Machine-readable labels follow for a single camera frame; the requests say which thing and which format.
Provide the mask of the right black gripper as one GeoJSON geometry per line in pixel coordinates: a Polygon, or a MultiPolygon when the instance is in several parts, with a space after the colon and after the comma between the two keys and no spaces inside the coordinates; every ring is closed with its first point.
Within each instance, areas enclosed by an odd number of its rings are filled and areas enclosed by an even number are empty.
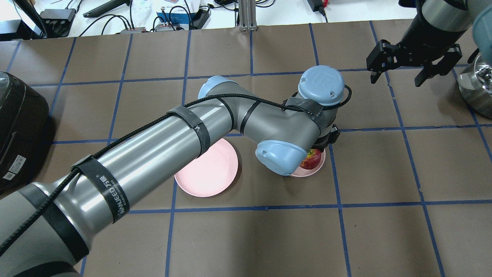
{"type": "Polygon", "coordinates": [[[402,66],[423,69],[415,77],[416,87],[436,75],[445,76],[462,58],[462,50],[457,41],[464,30],[449,32],[431,25],[422,15],[417,15],[401,41],[392,45],[385,39],[377,42],[369,53],[367,70],[371,72],[371,84],[375,84],[381,74],[402,66]]]}

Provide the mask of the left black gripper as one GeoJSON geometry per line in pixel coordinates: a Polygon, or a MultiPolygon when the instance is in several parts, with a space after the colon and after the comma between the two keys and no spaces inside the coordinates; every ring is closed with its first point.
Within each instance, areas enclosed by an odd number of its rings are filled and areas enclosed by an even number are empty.
{"type": "Polygon", "coordinates": [[[327,135],[323,137],[318,137],[315,140],[314,144],[312,145],[312,149],[318,149],[319,151],[323,152],[330,144],[336,143],[340,134],[341,132],[338,126],[336,124],[333,124],[327,135]]]}

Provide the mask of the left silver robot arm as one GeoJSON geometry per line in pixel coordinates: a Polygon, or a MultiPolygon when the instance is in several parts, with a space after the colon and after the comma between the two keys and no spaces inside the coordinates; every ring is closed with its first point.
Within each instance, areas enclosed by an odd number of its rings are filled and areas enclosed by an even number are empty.
{"type": "Polygon", "coordinates": [[[169,110],[53,184],[34,182],[1,200],[1,276],[78,276],[94,236],[232,130],[257,143],[269,170],[288,176],[310,149],[331,143],[337,109],[352,90],[339,71],[316,65],[283,105],[214,76],[198,100],[169,110]]]}

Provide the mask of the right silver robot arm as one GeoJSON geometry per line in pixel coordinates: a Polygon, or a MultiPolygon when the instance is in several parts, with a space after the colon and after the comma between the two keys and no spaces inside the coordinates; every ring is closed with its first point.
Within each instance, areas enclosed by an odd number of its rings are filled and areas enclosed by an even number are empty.
{"type": "Polygon", "coordinates": [[[415,86],[448,74],[462,58],[457,41],[469,29],[482,58],[491,63],[492,6],[490,0],[400,0],[417,14],[400,42],[381,39],[367,57],[374,84],[381,74],[400,67],[421,67],[415,86]]]}

